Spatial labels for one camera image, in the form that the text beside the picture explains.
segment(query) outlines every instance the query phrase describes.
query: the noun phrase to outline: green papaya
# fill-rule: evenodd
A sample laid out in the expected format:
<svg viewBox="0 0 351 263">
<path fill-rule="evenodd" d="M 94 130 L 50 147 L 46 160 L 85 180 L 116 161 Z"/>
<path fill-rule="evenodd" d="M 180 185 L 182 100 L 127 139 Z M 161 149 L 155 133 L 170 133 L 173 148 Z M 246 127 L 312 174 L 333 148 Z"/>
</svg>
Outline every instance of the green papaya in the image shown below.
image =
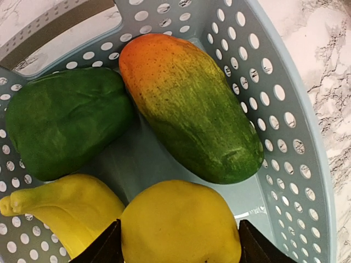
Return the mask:
<svg viewBox="0 0 351 263">
<path fill-rule="evenodd" d="M 207 53 L 182 39 L 148 34 L 125 46 L 120 70 L 158 139 L 188 170 L 217 184 L 257 172 L 262 143 Z"/>
<path fill-rule="evenodd" d="M 5 125 L 28 172 L 52 181 L 79 170 L 134 116 L 121 75 L 91 67 L 28 82 L 10 100 Z"/>
</svg>

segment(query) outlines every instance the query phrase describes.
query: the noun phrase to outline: white marble surface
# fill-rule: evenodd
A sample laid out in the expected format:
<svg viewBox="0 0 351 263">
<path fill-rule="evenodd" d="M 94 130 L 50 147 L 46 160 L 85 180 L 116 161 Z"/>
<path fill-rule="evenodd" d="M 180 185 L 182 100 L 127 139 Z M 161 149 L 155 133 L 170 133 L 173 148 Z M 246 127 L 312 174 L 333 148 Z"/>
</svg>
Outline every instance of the white marble surface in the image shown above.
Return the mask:
<svg viewBox="0 0 351 263">
<path fill-rule="evenodd" d="M 0 45 L 60 0 L 0 0 Z M 259 0 L 282 36 L 304 80 L 329 157 L 335 192 L 338 263 L 351 262 L 351 18 L 339 0 Z M 99 18 L 102 28 L 90 27 L 84 38 L 72 28 L 61 35 L 58 53 L 44 46 L 22 65 L 22 73 L 36 72 L 48 63 L 112 28 L 120 17 L 116 9 Z"/>
</svg>

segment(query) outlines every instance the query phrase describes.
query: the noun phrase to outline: yellow lemon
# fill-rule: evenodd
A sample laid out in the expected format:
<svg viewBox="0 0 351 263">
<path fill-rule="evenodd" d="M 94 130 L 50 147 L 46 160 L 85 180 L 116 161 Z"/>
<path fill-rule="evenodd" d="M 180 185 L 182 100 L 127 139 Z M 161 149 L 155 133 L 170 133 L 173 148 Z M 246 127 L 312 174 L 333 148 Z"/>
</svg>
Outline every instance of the yellow lemon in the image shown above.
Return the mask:
<svg viewBox="0 0 351 263">
<path fill-rule="evenodd" d="M 215 190 L 182 180 L 138 194 L 121 215 L 126 263 L 238 263 L 239 232 Z"/>
</svg>

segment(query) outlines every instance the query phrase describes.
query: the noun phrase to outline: basket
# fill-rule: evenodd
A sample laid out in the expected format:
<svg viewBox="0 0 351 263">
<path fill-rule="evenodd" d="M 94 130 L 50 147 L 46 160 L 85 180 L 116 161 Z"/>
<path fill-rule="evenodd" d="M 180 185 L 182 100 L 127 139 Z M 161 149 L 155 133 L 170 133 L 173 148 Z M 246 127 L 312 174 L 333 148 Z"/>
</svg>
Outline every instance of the basket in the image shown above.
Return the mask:
<svg viewBox="0 0 351 263">
<path fill-rule="evenodd" d="M 326 152 L 313 108 L 284 44 L 256 0 L 116 0 L 122 23 L 70 51 L 33 76 L 13 69 L 40 46 L 113 3 L 66 0 L 0 49 L 0 198 L 41 182 L 26 172 L 7 137 L 8 101 L 26 82 L 75 67 L 118 69 L 132 38 L 157 32 L 187 39 L 225 72 L 233 96 L 265 145 L 258 173 L 235 185 L 209 184 L 177 163 L 142 117 L 82 172 L 98 176 L 128 203 L 162 180 L 208 185 L 281 251 L 303 263 L 336 262 L 336 219 Z M 48 226 L 32 215 L 0 216 L 0 262 L 67 262 Z"/>
</svg>

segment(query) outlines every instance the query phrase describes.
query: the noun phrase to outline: yellow banana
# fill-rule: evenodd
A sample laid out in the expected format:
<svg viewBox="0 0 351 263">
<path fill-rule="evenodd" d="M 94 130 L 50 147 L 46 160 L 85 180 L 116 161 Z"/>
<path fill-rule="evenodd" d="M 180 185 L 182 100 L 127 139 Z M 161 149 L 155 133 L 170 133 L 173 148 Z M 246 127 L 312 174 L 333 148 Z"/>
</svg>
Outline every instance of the yellow banana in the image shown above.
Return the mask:
<svg viewBox="0 0 351 263">
<path fill-rule="evenodd" d="M 73 259 L 124 210 L 119 198 L 100 180 L 72 174 L 0 200 L 4 216 L 32 214 L 50 227 Z"/>
</svg>

